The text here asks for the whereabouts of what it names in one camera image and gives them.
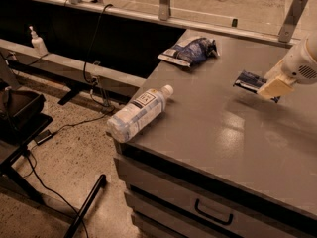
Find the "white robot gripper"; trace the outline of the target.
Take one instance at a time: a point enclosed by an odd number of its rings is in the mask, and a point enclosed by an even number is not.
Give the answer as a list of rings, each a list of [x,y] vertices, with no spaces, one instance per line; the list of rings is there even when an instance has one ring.
[[[277,76],[283,71],[289,77]],[[317,82],[317,32],[294,45],[264,76],[266,83],[257,95],[271,99],[291,93],[295,80],[300,84]]]

